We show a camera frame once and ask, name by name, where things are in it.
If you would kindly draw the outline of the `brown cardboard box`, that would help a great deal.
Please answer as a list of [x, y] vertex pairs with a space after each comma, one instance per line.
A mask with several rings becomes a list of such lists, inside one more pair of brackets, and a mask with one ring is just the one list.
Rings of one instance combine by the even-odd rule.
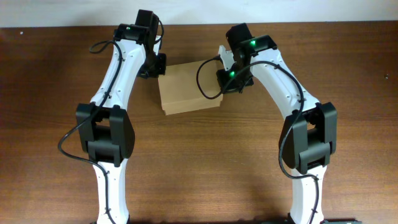
[[220, 91], [216, 72], [220, 65], [216, 61], [205, 64], [199, 74], [200, 86], [196, 74], [201, 61], [171, 65], [165, 75], [158, 78], [162, 109], [166, 115], [185, 113], [219, 107], [223, 97], [209, 100], [204, 95], [215, 96]]

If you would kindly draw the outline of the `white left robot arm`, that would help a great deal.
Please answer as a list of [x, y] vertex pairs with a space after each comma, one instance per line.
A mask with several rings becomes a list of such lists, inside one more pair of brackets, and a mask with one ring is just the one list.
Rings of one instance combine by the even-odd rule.
[[126, 167], [135, 132], [127, 114], [129, 97], [138, 77], [165, 74], [166, 55], [159, 50], [159, 17], [139, 10], [134, 24], [120, 24], [113, 38], [113, 57], [104, 80], [90, 103], [80, 103], [76, 120], [82, 149], [88, 154], [98, 183], [97, 223], [129, 223], [126, 203]]

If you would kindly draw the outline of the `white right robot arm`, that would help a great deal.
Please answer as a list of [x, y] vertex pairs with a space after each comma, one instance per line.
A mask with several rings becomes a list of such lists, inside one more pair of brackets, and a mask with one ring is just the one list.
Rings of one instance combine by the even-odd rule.
[[218, 51], [224, 66], [217, 72], [220, 92], [243, 91], [253, 79], [264, 86], [284, 119], [278, 163], [293, 185], [289, 222], [323, 223], [322, 182], [336, 151], [336, 108], [300, 84], [270, 36], [254, 37], [242, 23], [232, 26], [226, 39], [230, 49]]

